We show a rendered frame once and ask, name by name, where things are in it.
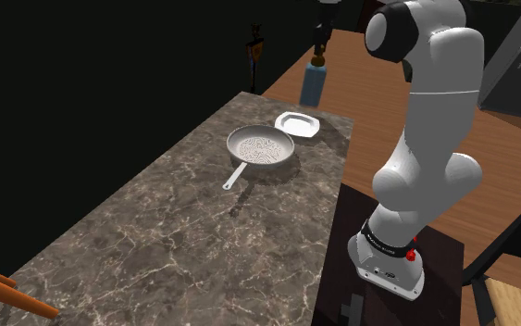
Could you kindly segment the blue bottle with brown cap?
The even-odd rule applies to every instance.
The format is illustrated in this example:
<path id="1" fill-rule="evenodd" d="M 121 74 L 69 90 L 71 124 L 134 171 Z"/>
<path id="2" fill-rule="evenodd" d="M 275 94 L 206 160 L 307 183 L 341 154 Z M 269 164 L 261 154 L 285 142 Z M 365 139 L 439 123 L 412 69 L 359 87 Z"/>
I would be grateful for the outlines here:
<path id="1" fill-rule="evenodd" d="M 323 92 L 327 76 L 327 67 L 323 56 L 314 56 L 306 64 L 303 87 L 299 104 L 307 107 L 317 107 Z"/>

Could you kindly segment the dark slender floor ornament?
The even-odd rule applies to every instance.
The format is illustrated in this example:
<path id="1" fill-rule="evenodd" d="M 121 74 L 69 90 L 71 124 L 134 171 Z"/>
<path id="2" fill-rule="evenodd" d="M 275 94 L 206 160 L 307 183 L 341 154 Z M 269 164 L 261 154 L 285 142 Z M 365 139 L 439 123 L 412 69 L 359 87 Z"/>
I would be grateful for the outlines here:
<path id="1" fill-rule="evenodd" d="M 247 54 L 247 59 L 249 63 L 250 70 L 250 92 L 252 94 L 255 93 L 255 82 L 256 82 L 256 72 L 257 72 L 257 64 L 260 56 L 263 52 L 264 41 L 265 39 L 260 35 L 260 29 L 262 27 L 261 23 L 252 23 L 251 24 L 251 32 L 253 36 L 253 40 L 248 42 L 245 45 L 245 50 Z"/>

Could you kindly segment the white square plate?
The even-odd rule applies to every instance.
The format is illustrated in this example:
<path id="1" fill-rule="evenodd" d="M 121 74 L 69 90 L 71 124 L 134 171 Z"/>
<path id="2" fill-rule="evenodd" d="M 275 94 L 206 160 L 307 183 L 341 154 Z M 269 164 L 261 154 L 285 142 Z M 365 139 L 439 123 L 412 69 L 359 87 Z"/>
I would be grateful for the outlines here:
<path id="1" fill-rule="evenodd" d="M 287 111 L 276 118 L 274 127 L 289 135 L 312 138 L 320 129 L 320 121 L 303 113 Z"/>

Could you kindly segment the silver frying pan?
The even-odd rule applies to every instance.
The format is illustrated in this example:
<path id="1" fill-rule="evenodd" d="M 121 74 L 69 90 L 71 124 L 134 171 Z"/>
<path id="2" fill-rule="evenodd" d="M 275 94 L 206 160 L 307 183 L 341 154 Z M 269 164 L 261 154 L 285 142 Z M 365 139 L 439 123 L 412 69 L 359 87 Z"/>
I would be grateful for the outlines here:
<path id="1" fill-rule="evenodd" d="M 267 125 L 247 125 L 232 131 L 226 140 L 230 156 L 239 163 L 222 185 L 230 190 L 248 168 L 272 169 L 288 161 L 295 150 L 289 134 Z"/>

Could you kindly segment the dark robot stand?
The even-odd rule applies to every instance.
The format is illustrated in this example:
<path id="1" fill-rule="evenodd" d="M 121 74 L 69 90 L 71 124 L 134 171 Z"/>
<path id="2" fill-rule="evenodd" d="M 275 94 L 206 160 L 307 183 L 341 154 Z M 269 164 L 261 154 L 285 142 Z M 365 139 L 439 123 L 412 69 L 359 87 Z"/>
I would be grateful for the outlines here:
<path id="1" fill-rule="evenodd" d="M 425 284 L 408 301 L 361 279 L 347 243 L 378 202 L 342 184 L 311 326 L 460 326 L 464 244 L 429 226 L 417 236 Z"/>

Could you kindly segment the black chair with wooden seat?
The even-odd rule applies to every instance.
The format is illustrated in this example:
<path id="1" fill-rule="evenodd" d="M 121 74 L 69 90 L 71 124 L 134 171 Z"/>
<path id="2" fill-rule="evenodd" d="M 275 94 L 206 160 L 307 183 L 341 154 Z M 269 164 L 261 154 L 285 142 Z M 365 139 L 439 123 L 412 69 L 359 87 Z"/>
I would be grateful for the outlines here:
<path id="1" fill-rule="evenodd" d="M 521 326 L 521 289 L 486 275 L 501 255 L 521 258 L 521 213 L 462 273 L 471 286 L 479 326 Z"/>

